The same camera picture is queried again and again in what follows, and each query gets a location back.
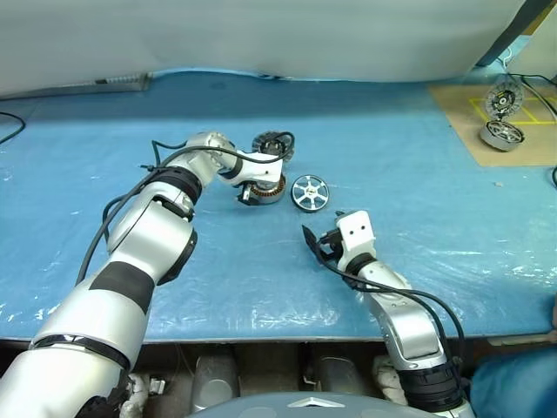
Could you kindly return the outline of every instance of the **plastic sheet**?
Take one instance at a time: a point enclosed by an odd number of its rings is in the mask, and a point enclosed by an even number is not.
[[[378,257],[444,299],[468,335],[550,328],[557,193],[546,171],[477,166],[422,84],[186,73],[146,92],[3,110],[29,122],[0,149],[3,338],[30,338],[71,290],[104,204],[152,161],[149,141],[203,130],[243,149],[263,131],[294,132],[288,180],[319,175],[331,201],[315,214],[288,197],[246,207],[236,190],[209,185],[196,206],[198,246],[157,288],[148,340],[378,339],[375,320],[318,266],[300,228],[325,231],[335,210],[358,209],[371,215]],[[0,136],[9,129],[0,125]],[[91,272],[105,256],[101,246]]]

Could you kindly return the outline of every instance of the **gear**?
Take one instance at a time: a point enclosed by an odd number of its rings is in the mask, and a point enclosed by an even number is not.
[[[279,131],[267,131],[259,134],[252,142],[252,151],[270,155],[280,155],[292,145],[290,135],[280,135]],[[283,158],[286,163],[292,159],[294,149],[292,148]]]
[[[501,120],[516,113],[523,100],[524,92],[518,84],[513,82],[499,83],[487,93],[486,112],[491,119]]]

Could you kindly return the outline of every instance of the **cardboard mat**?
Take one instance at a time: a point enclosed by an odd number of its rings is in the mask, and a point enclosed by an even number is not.
[[[478,164],[483,166],[557,165],[557,123],[549,110],[529,91],[522,107],[507,122],[519,127],[525,141],[510,152],[500,152],[480,139],[480,129],[489,120],[484,97],[491,85],[429,85],[429,91],[445,112],[453,129]],[[537,88],[557,105],[552,87]]]

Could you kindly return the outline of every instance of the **metal wheel hub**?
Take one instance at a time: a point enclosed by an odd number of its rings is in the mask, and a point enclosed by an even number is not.
[[[306,174],[292,184],[292,202],[304,212],[316,212],[329,202],[329,187],[317,176]]]
[[[502,120],[491,120],[480,131],[481,139],[500,151],[511,151],[524,142],[524,133]]]

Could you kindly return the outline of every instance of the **blue sleeve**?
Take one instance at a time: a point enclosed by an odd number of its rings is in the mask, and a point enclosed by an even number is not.
[[[484,363],[470,400],[479,418],[557,418],[557,347]]]

